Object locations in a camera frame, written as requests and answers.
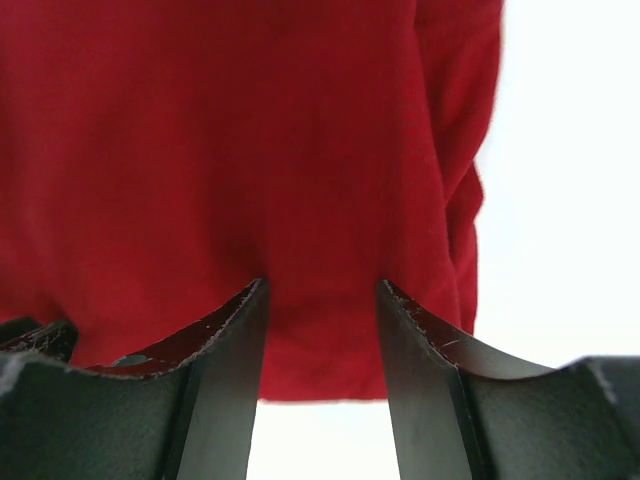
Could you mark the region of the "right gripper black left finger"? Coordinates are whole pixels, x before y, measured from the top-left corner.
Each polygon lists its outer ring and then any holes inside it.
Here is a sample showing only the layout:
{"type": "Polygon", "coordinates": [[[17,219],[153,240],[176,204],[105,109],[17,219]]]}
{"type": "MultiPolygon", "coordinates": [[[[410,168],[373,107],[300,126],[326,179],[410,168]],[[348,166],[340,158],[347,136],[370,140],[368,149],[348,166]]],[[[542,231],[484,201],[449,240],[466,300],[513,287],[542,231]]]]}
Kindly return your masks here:
{"type": "Polygon", "coordinates": [[[5,479],[242,479],[270,287],[109,366],[1,352],[5,479]]]}

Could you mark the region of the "red t shirt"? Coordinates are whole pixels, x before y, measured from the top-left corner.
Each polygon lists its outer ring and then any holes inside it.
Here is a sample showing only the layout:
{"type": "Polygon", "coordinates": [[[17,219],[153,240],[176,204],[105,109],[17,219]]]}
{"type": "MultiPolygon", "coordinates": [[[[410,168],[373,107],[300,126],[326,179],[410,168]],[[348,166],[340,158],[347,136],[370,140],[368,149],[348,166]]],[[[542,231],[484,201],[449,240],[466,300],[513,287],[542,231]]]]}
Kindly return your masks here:
{"type": "Polygon", "coordinates": [[[106,365],[271,285],[260,395],[386,395],[374,291],[464,331],[499,1],[5,1],[1,318],[106,365]]]}

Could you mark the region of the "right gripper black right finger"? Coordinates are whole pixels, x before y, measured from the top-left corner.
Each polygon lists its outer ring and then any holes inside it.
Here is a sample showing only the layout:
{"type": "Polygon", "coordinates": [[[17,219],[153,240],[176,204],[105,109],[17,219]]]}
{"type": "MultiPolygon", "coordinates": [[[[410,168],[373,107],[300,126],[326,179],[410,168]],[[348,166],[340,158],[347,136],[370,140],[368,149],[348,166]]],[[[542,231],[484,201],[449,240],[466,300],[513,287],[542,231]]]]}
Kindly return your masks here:
{"type": "Polygon", "coordinates": [[[639,360],[552,369],[493,348],[388,281],[376,318],[404,479],[635,479],[639,360]]]}

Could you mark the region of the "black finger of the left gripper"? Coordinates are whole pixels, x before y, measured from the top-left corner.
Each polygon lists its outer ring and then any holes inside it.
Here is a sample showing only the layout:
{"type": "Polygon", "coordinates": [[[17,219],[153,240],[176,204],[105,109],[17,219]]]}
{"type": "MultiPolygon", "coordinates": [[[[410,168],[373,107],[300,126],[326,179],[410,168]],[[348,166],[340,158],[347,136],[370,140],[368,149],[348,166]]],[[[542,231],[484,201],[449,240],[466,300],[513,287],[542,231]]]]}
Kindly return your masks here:
{"type": "Polygon", "coordinates": [[[1,352],[36,352],[58,361],[70,361],[78,331],[67,321],[39,324],[23,317],[1,325],[1,352]]]}

